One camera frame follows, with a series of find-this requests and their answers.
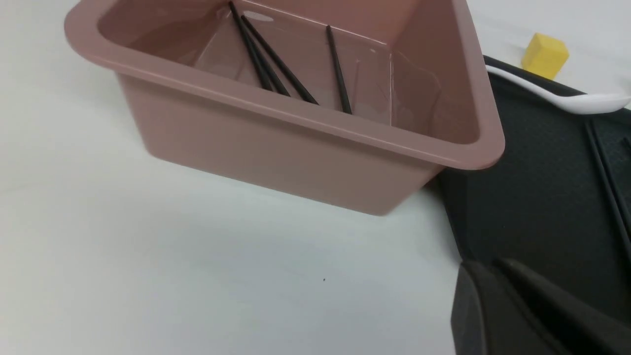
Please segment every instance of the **pink plastic bin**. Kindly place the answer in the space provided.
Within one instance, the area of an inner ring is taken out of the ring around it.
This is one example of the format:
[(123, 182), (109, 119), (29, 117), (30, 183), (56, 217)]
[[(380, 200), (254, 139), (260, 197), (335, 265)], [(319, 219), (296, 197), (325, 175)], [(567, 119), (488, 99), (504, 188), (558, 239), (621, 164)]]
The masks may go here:
[(82, 0), (68, 14), (69, 43), (117, 73), (155, 157), (383, 215), (445, 166), (486, 168), (504, 151), (466, 0), (235, 4), (320, 105), (287, 81), (292, 97), (258, 87), (225, 1)]

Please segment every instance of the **yellow sponge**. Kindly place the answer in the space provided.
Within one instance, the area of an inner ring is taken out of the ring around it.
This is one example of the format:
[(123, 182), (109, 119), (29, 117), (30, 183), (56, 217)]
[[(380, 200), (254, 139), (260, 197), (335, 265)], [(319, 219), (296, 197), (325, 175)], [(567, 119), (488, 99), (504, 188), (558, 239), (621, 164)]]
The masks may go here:
[(521, 66), (531, 73), (552, 80), (568, 57), (570, 52), (562, 41), (535, 33), (521, 59)]

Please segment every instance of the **black stick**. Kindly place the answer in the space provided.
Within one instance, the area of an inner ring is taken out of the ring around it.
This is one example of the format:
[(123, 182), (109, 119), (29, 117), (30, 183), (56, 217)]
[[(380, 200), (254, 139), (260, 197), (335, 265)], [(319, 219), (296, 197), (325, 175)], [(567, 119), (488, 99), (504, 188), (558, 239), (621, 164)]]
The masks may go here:
[(623, 205), (627, 213), (627, 215), (624, 216), (622, 214), (624, 212), (621, 211), (620, 205), (616, 200), (616, 195), (618, 195), (619, 193), (618, 186), (611, 178), (609, 161), (607, 160), (606, 156), (602, 154), (602, 144), (592, 120), (585, 122), (585, 130), (587, 131), (587, 137), (589, 138), (589, 146), (591, 152), (594, 155), (596, 168), (598, 169), (598, 172), (600, 174), (601, 182), (603, 184), (605, 194), (607, 195), (607, 200), (609, 201), (609, 208), (613, 213), (614, 219), (616, 220), (618, 232), (623, 239), (623, 244), (627, 251), (627, 258), (631, 260), (631, 240), (629, 239), (629, 233), (627, 227), (625, 226), (625, 222), (631, 222), (628, 219), (625, 221), (625, 218), (628, 218), (628, 210), (626, 209), (626, 205)]
[(342, 103), (342, 111), (344, 111), (347, 114), (353, 114), (353, 111), (351, 110), (351, 104), (348, 101), (346, 85), (344, 85), (344, 76), (342, 75), (342, 68), (339, 66), (338, 51), (335, 49), (335, 39), (333, 38), (333, 31), (331, 30), (331, 26), (326, 27), (326, 35), (329, 38), (329, 48), (331, 49), (331, 57), (333, 58), (333, 67), (335, 68), (335, 78), (338, 80), (339, 100)]
[(237, 13), (237, 9), (235, 8), (234, 3), (230, 1), (228, 2), (228, 5), (230, 6), (230, 11), (232, 11), (232, 18), (234, 18), (235, 23), (237, 24), (237, 27), (239, 28), (239, 33), (241, 33), (241, 39), (243, 40), (245, 48), (247, 49), (247, 54), (250, 56), (250, 60), (252, 61), (252, 64), (254, 65), (256, 76), (259, 77), (259, 81), (261, 82), (261, 87), (263, 87), (263, 89), (265, 90), (273, 91), (272, 85), (269, 83), (268, 76), (265, 73), (265, 69), (263, 69), (261, 62), (256, 56), (256, 51), (254, 50), (254, 43), (250, 41), (250, 37), (247, 35), (247, 32), (245, 31), (245, 27), (243, 26), (243, 23), (241, 22), (241, 19), (239, 18), (239, 14)]
[(247, 39), (252, 44), (252, 49), (254, 49), (254, 53), (256, 54), (256, 57), (258, 58), (259, 63), (261, 63), (261, 66), (263, 66), (263, 69), (265, 69), (265, 72), (268, 74), (268, 78), (272, 81), (272, 84), (274, 84), (276, 91), (278, 91), (278, 93), (281, 93), (285, 96), (291, 97), (291, 95), (289, 94), (289, 91), (287, 91), (287, 89), (283, 85), (283, 82), (280, 81), (280, 79), (278, 78), (278, 75), (276, 75), (276, 73), (274, 72), (274, 69), (271, 67), (271, 65), (269, 65), (268, 60), (265, 59), (265, 57), (263, 56), (263, 53), (261, 53), (259, 48), (256, 46), (256, 43), (254, 43), (254, 40), (252, 39), (252, 37), (250, 37), (250, 35), (247, 35)]
[(629, 152), (631, 152), (631, 140), (629, 140), (628, 137), (625, 137), (624, 141), (625, 141), (625, 144), (627, 145), (627, 148), (629, 149)]
[(267, 41), (263, 38), (263, 36), (256, 30), (256, 28), (254, 28), (250, 20), (248, 20), (247, 17), (245, 17), (244, 15), (241, 15), (241, 19), (243, 19), (243, 22), (245, 23), (247, 28), (250, 29), (250, 32), (252, 32), (252, 34), (256, 37), (259, 43), (263, 46), (263, 49), (265, 49), (265, 51), (269, 54), (269, 56), (274, 61), (274, 63), (276, 63), (280, 71), (282, 71), (283, 74), (285, 74), (289, 82), (292, 83), (294, 88), (296, 88), (296, 91), (298, 92), (300, 97), (304, 101), (311, 102), (312, 104), (317, 105), (318, 104), (317, 101), (314, 99), (313, 96), (311, 96), (309, 91), (307, 91), (307, 88), (305, 88), (304, 85), (302, 85), (300, 80), (296, 78), (296, 76), (292, 73), (292, 71), (285, 64), (285, 62), (283, 62), (283, 60), (280, 59), (280, 57), (274, 51), (274, 49), (272, 49), (272, 47), (267, 43)]

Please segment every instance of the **white table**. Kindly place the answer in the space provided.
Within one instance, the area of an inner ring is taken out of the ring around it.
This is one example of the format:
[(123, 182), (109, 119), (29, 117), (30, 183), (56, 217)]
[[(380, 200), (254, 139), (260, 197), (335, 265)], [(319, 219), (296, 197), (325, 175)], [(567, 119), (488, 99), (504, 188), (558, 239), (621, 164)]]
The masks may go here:
[[(540, 29), (507, 16), (542, 1), (471, 0), (485, 53), (517, 64)], [(66, 44), (75, 2), (0, 6), (1, 354), (454, 353), (436, 192), (371, 217), (150, 157), (112, 73)], [(566, 30), (559, 80), (620, 89), (629, 44), (590, 56)]]

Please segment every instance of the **black tray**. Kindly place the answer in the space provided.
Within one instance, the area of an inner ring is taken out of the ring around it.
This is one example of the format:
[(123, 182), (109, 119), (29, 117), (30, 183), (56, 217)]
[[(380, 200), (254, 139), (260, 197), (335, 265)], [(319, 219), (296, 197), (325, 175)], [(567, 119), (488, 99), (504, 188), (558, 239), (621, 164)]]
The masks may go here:
[[(486, 57), (558, 94), (579, 92)], [(603, 313), (631, 323), (631, 260), (584, 131), (594, 119), (613, 176), (631, 208), (631, 111), (576, 116), (490, 75), (506, 137), (497, 165), (445, 170), (440, 185), (463, 258), (512, 258)]]

